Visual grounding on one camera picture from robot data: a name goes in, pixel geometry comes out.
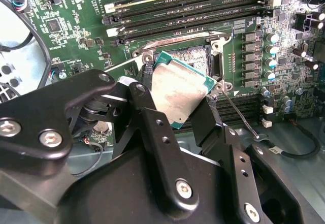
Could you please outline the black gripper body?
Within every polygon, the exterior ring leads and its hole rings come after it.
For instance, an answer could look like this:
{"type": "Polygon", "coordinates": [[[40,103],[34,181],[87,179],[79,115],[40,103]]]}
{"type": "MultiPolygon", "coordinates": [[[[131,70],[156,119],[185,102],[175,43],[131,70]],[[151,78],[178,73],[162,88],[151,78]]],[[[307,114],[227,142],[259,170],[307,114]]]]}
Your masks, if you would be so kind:
{"type": "Polygon", "coordinates": [[[237,223],[225,199],[220,166],[182,152],[199,192],[199,205],[186,219],[161,210],[144,150],[136,148],[75,182],[63,196],[57,223],[237,223]]]}

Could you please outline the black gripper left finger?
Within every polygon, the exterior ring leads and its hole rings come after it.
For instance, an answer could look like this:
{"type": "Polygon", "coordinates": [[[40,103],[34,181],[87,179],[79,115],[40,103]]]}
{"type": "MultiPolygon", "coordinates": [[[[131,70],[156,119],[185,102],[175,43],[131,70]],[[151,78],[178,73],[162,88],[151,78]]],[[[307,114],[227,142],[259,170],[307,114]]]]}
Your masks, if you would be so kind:
{"type": "Polygon", "coordinates": [[[117,124],[115,159],[142,148],[155,190],[166,213],[191,213],[199,205],[190,172],[167,117],[157,111],[150,91],[139,82],[119,85],[90,70],[1,104],[1,176],[14,194],[55,190],[73,147],[75,125],[93,100],[108,105],[96,120],[117,124]]]}

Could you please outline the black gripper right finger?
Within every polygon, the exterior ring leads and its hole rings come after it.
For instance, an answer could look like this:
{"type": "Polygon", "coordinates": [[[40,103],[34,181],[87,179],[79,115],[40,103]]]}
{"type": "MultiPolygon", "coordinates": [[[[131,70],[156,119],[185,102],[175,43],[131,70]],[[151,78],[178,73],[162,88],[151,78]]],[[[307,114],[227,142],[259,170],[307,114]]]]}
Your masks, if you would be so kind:
{"type": "Polygon", "coordinates": [[[320,223],[320,216],[271,153],[224,125],[204,98],[190,115],[202,155],[219,163],[219,203],[226,223],[320,223]]]}

